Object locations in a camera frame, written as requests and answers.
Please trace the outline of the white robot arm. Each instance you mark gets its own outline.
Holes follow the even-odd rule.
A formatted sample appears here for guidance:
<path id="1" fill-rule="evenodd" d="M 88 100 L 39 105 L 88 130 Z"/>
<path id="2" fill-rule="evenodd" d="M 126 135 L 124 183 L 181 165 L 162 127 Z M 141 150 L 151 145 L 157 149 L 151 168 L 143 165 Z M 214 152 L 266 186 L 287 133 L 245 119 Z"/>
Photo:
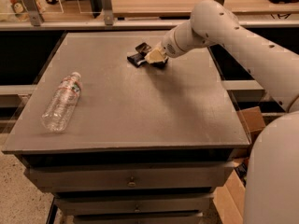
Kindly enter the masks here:
<path id="1" fill-rule="evenodd" d="M 249 157 L 244 224 L 299 224 L 299 57 L 242 27 L 216 1 L 194 6 L 146 55 L 148 63 L 218 44 L 279 103 L 286 114 L 258 135 Z"/>

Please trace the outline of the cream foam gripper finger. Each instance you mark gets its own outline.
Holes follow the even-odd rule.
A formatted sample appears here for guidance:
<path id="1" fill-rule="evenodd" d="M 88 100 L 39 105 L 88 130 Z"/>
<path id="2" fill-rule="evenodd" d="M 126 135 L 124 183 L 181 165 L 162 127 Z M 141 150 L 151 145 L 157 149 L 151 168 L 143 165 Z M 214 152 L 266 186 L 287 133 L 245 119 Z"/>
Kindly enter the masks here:
<path id="1" fill-rule="evenodd" d="M 165 63 L 167 60 L 166 52 L 159 42 L 146 56 L 147 63 Z"/>

